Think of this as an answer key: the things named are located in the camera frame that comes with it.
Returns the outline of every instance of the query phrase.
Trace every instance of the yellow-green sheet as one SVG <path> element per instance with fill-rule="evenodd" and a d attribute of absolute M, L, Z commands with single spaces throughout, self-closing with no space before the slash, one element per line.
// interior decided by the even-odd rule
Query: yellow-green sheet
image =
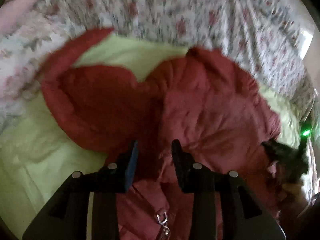
<path fill-rule="evenodd" d="M 184 55 L 188 48 L 111 36 L 87 51 L 79 65 L 123 65 L 142 81 L 168 57 Z M 299 122 L 291 104 L 264 86 L 261 94 L 280 114 L 281 142 L 298 147 Z M 81 149 L 58 127 L 42 94 L 27 103 L 25 114 L 0 135 L 0 216 L 21 238 L 24 230 L 73 172 L 95 172 L 106 156 Z"/>

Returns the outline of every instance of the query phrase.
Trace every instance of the red garment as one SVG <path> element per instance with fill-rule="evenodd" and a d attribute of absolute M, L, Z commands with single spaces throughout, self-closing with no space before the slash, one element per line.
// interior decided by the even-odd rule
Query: red garment
<path fill-rule="evenodd" d="M 193 195 L 177 185 L 173 139 L 216 172 L 238 171 L 275 216 L 275 186 L 260 144 L 280 133 L 280 122 L 254 79 L 219 51 L 200 48 L 164 61 L 142 83 L 121 67 L 71 68 L 109 32 L 88 31 L 55 52 L 44 64 L 42 92 L 66 134 L 83 148 L 107 153 L 108 163 L 138 140 L 135 182 L 117 196 L 121 239 L 156 239 L 156 214 L 163 211 L 170 238 L 188 239 Z M 217 213 L 221 239 L 219 206 Z"/>

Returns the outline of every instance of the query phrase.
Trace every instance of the green led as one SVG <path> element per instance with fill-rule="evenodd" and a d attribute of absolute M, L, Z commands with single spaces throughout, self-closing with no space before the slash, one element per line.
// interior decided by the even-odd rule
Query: green led
<path fill-rule="evenodd" d="M 306 130 L 302 133 L 303 136 L 308 136 L 311 133 L 311 130 Z"/>

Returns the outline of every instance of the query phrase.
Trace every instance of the black object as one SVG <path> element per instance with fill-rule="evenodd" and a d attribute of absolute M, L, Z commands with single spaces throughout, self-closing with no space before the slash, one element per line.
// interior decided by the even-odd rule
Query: black object
<path fill-rule="evenodd" d="M 220 192 L 224 240 L 285 240 L 284 232 L 237 172 L 222 175 L 196 163 L 172 142 L 172 158 L 184 193 L 194 193 L 189 240 L 216 239 L 215 192 Z"/>
<path fill-rule="evenodd" d="M 134 141 L 116 163 L 86 175 L 80 171 L 73 172 L 34 218 L 22 240 L 86 240 L 90 192 L 97 193 L 98 198 L 99 194 L 103 194 L 106 200 L 100 203 L 104 211 L 103 218 L 92 216 L 92 225 L 103 224 L 99 231 L 92 227 L 92 238 L 119 239 L 115 193 L 128 191 L 137 160 L 137 141 Z"/>

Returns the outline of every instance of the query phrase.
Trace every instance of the wrinkled fabric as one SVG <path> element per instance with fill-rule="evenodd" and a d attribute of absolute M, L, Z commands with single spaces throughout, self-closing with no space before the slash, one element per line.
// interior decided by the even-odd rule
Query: wrinkled fabric
<path fill-rule="evenodd" d="M 188 239 L 193 195 L 178 187 L 173 139 L 211 170 L 237 171 L 276 216 L 275 183 L 260 144 L 279 135 L 280 121 L 254 79 L 218 50 L 201 48 L 164 61 L 140 83 L 122 67 L 70 68 L 111 31 L 89 31 L 50 56 L 42 92 L 65 133 L 83 148 L 108 154 L 107 163 L 138 140 L 135 182 L 117 195 L 121 239 L 156 239 L 156 215 L 164 211 L 170 238 Z M 219 206 L 217 214 L 221 239 Z"/>

